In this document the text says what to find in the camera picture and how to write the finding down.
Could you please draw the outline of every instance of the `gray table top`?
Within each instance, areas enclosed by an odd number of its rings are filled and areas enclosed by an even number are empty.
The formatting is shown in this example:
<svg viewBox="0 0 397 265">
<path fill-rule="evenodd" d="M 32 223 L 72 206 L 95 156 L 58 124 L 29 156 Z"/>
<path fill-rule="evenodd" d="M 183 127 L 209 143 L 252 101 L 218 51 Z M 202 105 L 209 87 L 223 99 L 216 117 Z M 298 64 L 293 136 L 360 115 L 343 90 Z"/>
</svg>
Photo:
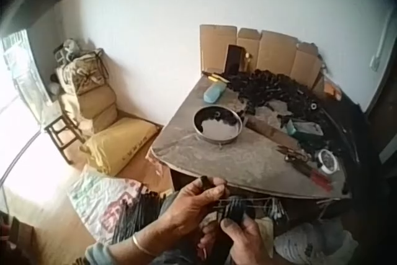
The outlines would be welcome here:
<svg viewBox="0 0 397 265">
<path fill-rule="evenodd" d="M 284 155 L 275 150 L 276 143 L 246 127 L 237 140 L 228 145 L 214 145 L 199 139 L 193 128 L 193 116 L 207 106 L 203 93 L 211 83 L 205 77 L 200 78 L 152 144 L 155 157 L 173 170 L 197 177 L 222 177 L 230 185 L 249 191 L 306 199 L 349 197 L 341 192 L 345 181 L 343 171 L 331 176 L 333 190 L 326 192 L 286 163 Z M 237 94 L 229 89 L 216 104 L 235 111 L 243 108 Z M 269 111 L 257 117 L 274 125 L 277 120 Z"/>
</svg>

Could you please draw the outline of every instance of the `white tape roll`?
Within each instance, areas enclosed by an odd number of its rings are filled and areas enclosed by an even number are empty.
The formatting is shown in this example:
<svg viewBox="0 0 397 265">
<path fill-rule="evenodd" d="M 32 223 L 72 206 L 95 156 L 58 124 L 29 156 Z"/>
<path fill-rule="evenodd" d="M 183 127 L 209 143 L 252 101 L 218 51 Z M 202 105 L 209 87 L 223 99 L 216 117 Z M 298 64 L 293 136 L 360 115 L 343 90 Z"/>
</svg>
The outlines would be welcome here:
<svg viewBox="0 0 397 265">
<path fill-rule="evenodd" d="M 327 162 L 327 165 L 325 165 L 325 161 L 323 161 L 323 154 L 328 155 L 330 158 L 332 158 L 332 165 L 330 165 L 329 162 Z M 322 149 L 319 151 L 318 160 L 321 163 L 320 169 L 328 175 L 334 174 L 337 170 L 339 170 L 339 163 L 336 157 L 332 152 L 327 149 Z"/>
</svg>

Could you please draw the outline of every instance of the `silver bracelet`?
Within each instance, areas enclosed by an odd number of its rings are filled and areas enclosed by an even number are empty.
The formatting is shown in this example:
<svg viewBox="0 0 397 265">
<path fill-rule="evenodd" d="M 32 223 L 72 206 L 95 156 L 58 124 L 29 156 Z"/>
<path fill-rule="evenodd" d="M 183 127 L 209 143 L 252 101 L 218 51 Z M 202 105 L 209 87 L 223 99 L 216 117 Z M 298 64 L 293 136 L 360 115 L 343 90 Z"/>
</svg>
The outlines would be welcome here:
<svg viewBox="0 0 397 265">
<path fill-rule="evenodd" d="M 147 254 L 147 255 L 149 255 L 149 256 L 152 256 L 152 257 L 157 257 L 156 254 L 153 254 L 152 252 L 148 251 L 146 248 L 143 248 L 143 247 L 138 243 L 138 240 L 136 239 L 135 234 L 136 234 L 136 233 L 132 234 L 132 241 L 134 242 L 135 246 L 136 246 L 140 251 L 142 251 L 143 253 L 145 253 L 145 254 Z"/>
</svg>

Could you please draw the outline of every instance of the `sleeve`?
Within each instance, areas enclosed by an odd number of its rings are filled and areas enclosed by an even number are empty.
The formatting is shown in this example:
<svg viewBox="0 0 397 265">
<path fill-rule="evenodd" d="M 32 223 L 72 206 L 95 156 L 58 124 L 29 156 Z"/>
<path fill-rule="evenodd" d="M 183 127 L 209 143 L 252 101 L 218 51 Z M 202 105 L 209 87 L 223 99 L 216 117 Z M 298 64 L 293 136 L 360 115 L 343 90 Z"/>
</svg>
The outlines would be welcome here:
<svg viewBox="0 0 397 265">
<path fill-rule="evenodd" d="M 90 265 L 114 265 L 112 255 L 109 247 L 102 243 L 96 243 L 89 246 L 86 250 L 85 259 Z"/>
</svg>

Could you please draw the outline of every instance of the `floor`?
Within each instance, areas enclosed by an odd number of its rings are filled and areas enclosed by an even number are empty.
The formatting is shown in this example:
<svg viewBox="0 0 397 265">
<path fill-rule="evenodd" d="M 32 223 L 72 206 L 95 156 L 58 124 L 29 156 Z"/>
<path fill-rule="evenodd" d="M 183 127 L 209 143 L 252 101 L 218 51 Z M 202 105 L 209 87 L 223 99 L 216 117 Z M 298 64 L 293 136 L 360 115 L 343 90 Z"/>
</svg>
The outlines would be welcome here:
<svg viewBox="0 0 397 265">
<path fill-rule="evenodd" d="M 39 126 L 31 111 L 19 96 L 9 99 L 7 106 L 0 106 L 0 178 L 38 130 Z"/>
<path fill-rule="evenodd" d="M 172 187 L 169 171 L 159 177 L 154 166 L 145 160 L 150 140 L 119 174 L 136 179 L 153 191 Z M 79 142 L 68 148 L 68 165 L 43 133 L 25 152 L 5 182 L 9 213 L 35 227 L 38 264 L 66 264 L 84 254 L 94 239 L 72 208 L 66 190 L 79 177 L 85 158 L 78 151 Z M 5 209 L 0 202 L 0 209 Z"/>
</svg>

